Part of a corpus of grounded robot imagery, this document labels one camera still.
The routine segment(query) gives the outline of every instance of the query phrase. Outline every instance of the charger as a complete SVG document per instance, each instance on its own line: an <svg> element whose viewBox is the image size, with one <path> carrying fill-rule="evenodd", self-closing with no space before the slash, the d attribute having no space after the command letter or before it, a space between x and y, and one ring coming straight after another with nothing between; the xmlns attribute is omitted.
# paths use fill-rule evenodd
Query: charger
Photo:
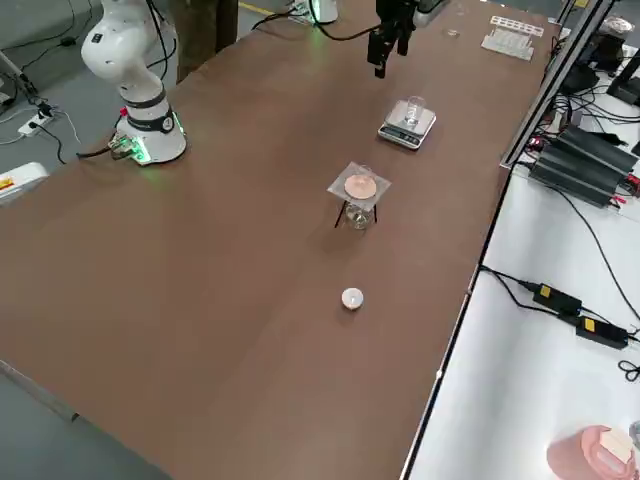
<svg viewBox="0 0 640 480"><path fill-rule="evenodd" d="M629 345L629 332L624 328L584 315L578 317L576 335L616 350L622 350Z"/></svg>
<svg viewBox="0 0 640 480"><path fill-rule="evenodd" d="M533 301L543 305L560 315L577 317L582 310L582 301L553 288L551 285L540 283L533 291Z"/></svg>

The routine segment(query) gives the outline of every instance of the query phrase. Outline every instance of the pink container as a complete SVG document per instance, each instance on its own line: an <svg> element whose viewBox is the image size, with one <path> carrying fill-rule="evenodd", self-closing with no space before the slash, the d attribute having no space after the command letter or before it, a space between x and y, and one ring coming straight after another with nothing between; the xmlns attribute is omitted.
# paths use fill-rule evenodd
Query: pink container
<svg viewBox="0 0 640 480"><path fill-rule="evenodd" d="M626 446L617 443L616 454L601 444L607 444L602 434L610 431L609 427L594 425L551 444L547 461L553 473L562 480L636 479L633 444L629 442L631 448L627 452Z"/></svg>

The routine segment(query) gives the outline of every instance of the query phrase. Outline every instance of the gray floor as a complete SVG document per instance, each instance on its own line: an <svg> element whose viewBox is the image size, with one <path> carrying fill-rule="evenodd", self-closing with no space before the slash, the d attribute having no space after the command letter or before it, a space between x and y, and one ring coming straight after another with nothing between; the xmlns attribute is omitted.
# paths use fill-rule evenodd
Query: gray floor
<svg viewBox="0 0 640 480"><path fill-rule="evenodd" d="M0 48L60 32L70 21L67 0L4 1L11 5L2 6ZM89 12L94 14L89 26L100 16L97 0L93 0L92 9L89 8L91 0L69 1L77 16L74 29L76 33L80 31L84 21L89 19ZM545 16L554 16L560 5L560 0L499 1ZM166 4L166 0L157 2L161 8ZM250 0L249 3L276 10L282 7L284 0ZM614 11L624 13L640 27L640 2L623 0ZM240 35L247 34L251 26L261 18L261 15L241 9ZM23 65L41 51L42 46L37 45L6 53L16 63ZM157 45L149 59L159 57L160 48ZM75 142L65 118L60 118L49 126L64 144L65 159L70 160L75 152L85 151L96 145L112 127L121 101L113 86L94 77L83 66L79 47L57 49L29 68L28 74L42 89L41 95L69 113L78 129L82 141L80 145ZM175 84L175 59L171 61L166 83L168 88ZM26 106L24 103L16 105L0 116L0 143L14 138L18 127L29 118L30 113L23 113L12 121L4 120ZM52 172L59 168L55 151L56 144L43 135L21 140L13 145L0 146L0 171L35 161ZM0 375L0 479L45 478L164 480L166 477L87 421L80 419L70 424L62 420Z"/></svg>
<svg viewBox="0 0 640 480"><path fill-rule="evenodd" d="M0 374L0 478L168 480L82 418L71 423Z"/></svg>

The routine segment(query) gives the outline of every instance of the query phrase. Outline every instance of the brown table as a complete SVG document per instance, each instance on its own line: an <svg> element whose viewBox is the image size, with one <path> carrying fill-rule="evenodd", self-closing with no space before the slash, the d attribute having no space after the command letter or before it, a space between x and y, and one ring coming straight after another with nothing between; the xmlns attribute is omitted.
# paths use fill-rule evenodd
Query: brown table
<svg viewBox="0 0 640 480"><path fill-rule="evenodd" d="M375 22L341 7L338 33ZM495 14L545 27L531 63L480 48ZM244 38L172 92L180 161L75 163L0 213L0 357L178 480L397 478L548 27L454 2L386 80L366 37ZM409 95L438 115L418 153L376 138ZM393 182L366 233L333 228L350 161Z"/></svg>

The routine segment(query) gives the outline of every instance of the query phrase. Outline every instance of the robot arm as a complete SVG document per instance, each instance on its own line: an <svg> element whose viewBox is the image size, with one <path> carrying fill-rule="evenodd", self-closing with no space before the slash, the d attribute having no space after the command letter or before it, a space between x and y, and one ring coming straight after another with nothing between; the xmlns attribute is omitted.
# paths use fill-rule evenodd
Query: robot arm
<svg viewBox="0 0 640 480"><path fill-rule="evenodd" d="M381 25L369 33L367 61L375 65L375 75L384 78L387 59L398 43L398 55L407 55L409 40L416 28L426 27L450 0L376 0Z"/></svg>
<svg viewBox="0 0 640 480"><path fill-rule="evenodd" d="M102 0L104 16L82 46L89 69L116 84L126 105L111 145L141 165L173 160L186 148L162 81L144 62L158 36L152 5L150 0Z"/></svg>

